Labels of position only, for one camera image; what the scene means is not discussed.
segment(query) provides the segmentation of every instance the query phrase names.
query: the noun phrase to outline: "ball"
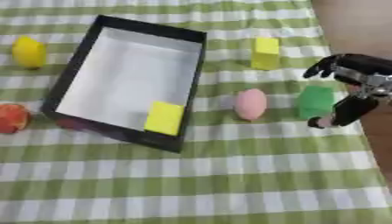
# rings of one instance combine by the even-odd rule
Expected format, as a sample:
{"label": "ball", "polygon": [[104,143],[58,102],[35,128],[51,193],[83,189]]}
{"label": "ball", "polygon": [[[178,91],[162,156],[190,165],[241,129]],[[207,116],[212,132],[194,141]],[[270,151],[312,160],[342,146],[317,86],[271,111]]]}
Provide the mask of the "ball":
{"label": "ball", "polygon": [[234,111],[244,120],[257,120],[266,108],[267,97],[257,88],[242,91],[235,98]]}

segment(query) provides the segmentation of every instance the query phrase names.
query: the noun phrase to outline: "cube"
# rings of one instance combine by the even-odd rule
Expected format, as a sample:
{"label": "cube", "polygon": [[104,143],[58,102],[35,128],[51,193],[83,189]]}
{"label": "cube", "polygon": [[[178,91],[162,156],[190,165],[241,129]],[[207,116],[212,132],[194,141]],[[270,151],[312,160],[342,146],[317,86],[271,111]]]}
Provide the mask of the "cube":
{"label": "cube", "polygon": [[154,101],[147,121],[144,124],[144,129],[176,136],[179,133],[179,125],[183,114],[184,106],[163,101]]}
{"label": "cube", "polygon": [[252,43],[250,66],[262,70],[278,69],[279,40],[277,38],[255,38]]}
{"label": "cube", "polygon": [[328,115],[333,111],[333,90],[329,87],[306,87],[299,96],[298,110],[301,119]]}

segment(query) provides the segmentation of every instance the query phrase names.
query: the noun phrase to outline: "box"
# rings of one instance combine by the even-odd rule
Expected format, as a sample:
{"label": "box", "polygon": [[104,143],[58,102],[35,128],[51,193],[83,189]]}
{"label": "box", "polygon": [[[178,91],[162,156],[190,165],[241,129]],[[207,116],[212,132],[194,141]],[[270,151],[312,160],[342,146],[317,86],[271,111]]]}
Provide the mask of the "box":
{"label": "box", "polygon": [[[206,42],[201,31],[100,15],[42,112],[64,128],[180,152]],[[144,129],[153,102],[184,108],[177,135]]]}
{"label": "box", "polygon": [[262,70],[279,68],[279,40],[255,38],[252,43],[251,67]]}

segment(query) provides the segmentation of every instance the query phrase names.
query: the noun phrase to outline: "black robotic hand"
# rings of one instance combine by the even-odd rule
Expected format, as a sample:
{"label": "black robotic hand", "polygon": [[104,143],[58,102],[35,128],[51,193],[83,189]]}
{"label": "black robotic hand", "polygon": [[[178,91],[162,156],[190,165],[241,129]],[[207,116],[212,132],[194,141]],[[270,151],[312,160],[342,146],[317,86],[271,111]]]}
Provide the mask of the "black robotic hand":
{"label": "black robotic hand", "polygon": [[392,61],[387,59],[363,54],[335,54],[310,67],[304,77],[318,74],[322,78],[334,74],[335,80],[359,86],[360,90],[336,103],[331,115],[311,118],[308,122],[311,127],[348,125],[375,109],[379,104],[376,97],[392,98]]}

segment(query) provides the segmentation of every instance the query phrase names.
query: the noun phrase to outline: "yellow block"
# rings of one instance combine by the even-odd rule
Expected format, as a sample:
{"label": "yellow block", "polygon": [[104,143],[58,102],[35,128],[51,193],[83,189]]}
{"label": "yellow block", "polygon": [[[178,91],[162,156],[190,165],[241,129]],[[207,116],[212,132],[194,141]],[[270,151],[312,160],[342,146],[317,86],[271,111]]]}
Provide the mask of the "yellow block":
{"label": "yellow block", "polygon": [[184,106],[170,104],[163,101],[154,101],[144,124],[144,129],[176,136],[184,114]]}
{"label": "yellow block", "polygon": [[252,43],[250,65],[255,69],[279,68],[279,40],[277,38],[255,38]]}

